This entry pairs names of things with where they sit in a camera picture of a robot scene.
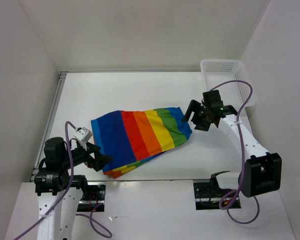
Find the white wall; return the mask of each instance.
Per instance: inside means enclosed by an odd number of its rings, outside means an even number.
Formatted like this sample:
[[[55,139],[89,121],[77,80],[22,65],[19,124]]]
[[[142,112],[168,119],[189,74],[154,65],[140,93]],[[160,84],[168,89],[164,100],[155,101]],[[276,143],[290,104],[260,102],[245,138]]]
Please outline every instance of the white wall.
[[[0,0],[0,239],[28,181],[58,73],[16,0]]]
[[[199,70],[238,59],[268,0],[20,0],[61,71]]]
[[[271,0],[241,60],[258,97],[250,123],[282,157],[280,193],[300,240],[300,0]]]

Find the purple cable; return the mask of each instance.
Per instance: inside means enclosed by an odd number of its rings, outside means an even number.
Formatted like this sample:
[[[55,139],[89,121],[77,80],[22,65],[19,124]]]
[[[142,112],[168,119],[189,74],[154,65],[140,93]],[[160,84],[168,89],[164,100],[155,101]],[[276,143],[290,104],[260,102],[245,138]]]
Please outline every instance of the purple cable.
[[[244,103],[242,104],[242,106],[239,108],[239,111],[236,115],[236,122],[238,123],[239,122],[239,117],[240,117],[240,114],[241,114],[241,111],[244,109],[244,106],[248,103],[248,101],[250,100],[251,96],[252,96],[252,93],[253,93],[253,89],[252,89],[252,86],[251,84],[249,84],[248,82],[246,81],[241,81],[241,80],[231,80],[231,81],[226,81],[222,84],[219,84],[218,86],[215,86],[214,88],[211,89],[212,90],[215,90],[216,88],[222,86],[222,85],[225,85],[225,84],[229,84],[229,83],[243,83],[243,84],[246,84],[249,88],[250,88],[250,93],[249,93],[249,96],[246,98],[246,100],[244,101]],[[239,181],[239,186],[238,186],[238,189],[237,190],[233,190],[233,191],[230,191],[228,192],[226,195],[224,195],[220,202],[219,202],[219,208],[221,210],[226,210],[229,217],[235,221],[236,223],[239,223],[239,224],[249,224],[251,222],[253,222],[254,220],[257,219],[257,217],[259,216],[259,213],[260,213],[260,205],[259,205],[259,202],[258,200],[256,199],[256,197],[254,196],[253,198],[255,199],[255,202],[256,202],[256,206],[257,206],[257,211],[256,211],[256,215],[254,216],[253,219],[251,219],[250,221],[238,221],[236,219],[234,219],[230,212],[229,212],[229,208],[235,203],[237,197],[239,196],[239,193],[242,189],[242,185],[243,185],[243,179],[244,179],[244,164],[245,164],[245,153],[244,153],[244,142],[243,142],[243,136],[242,136],[242,130],[241,130],[241,126],[240,124],[237,125],[238,126],[238,132],[239,132],[239,136],[240,136],[240,144],[241,144],[241,156],[242,156],[242,165],[241,165],[241,174],[240,174],[240,181]],[[224,202],[224,200],[231,194],[234,194],[234,197],[232,198],[232,200],[226,205],[226,206],[222,206],[222,203]]]
[[[111,231],[108,230],[108,229],[107,229],[105,226],[103,226],[102,224],[100,224],[98,221],[96,221],[94,218],[92,218],[92,215],[93,215],[94,210],[95,210],[99,205],[101,205],[101,204],[97,204],[97,205],[92,209],[90,216],[85,215],[85,214],[82,214],[82,213],[78,213],[78,214],[76,214],[76,216],[82,216],[82,217],[88,218],[88,219],[90,220],[91,227],[93,228],[93,230],[94,230],[97,234],[99,234],[99,235],[101,235],[102,237],[105,237],[105,238],[107,238],[107,239],[108,239],[108,238],[110,239],[110,238],[113,236],[112,233],[111,233]],[[105,235],[105,234],[103,234],[103,233],[101,233],[100,231],[98,231],[98,230],[94,227],[92,221],[95,222],[97,225],[99,225],[101,228],[103,228],[105,231],[107,231],[108,234],[109,234],[109,236],[108,236],[108,235]]]
[[[69,158],[70,158],[70,166],[71,166],[71,176],[70,176],[70,181],[68,186],[65,189],[65,192],[62,194],[62,196],[60,196],[59,199],[57,199],[55,201],[55,203],[50,207],[49,210],[46,211],[45,216],[41,217],[36,223],[34,223],[31,227],[29,227],[26,231],[24,231],[22,234],[20,234],[18,237],[16,237],[14,240],[19,240],[20,238],[22,238],[24,235],[26,235],[29,231],[31,231],[33,228],[35,228],[38,224],[40,224],[45,217],[54,210],[54,208],[57,206],[57,204],[60,203],[60,201],[65,197],[66,193],[69,191],[72,182],[73,182],[73,178],[74,178],[74,163],[73,163],[73,157],[72,157],[72,153],[71,153],[71,144],[70,144],[70,140],[69,140],[69,132],[68,132],[68,125],[70,125],[72,128],[76,129],[76,127],[70,122],[67,121],[65,123],[65,139],[66,139],[66,146],[67,146],[67,150],[69,153]]]

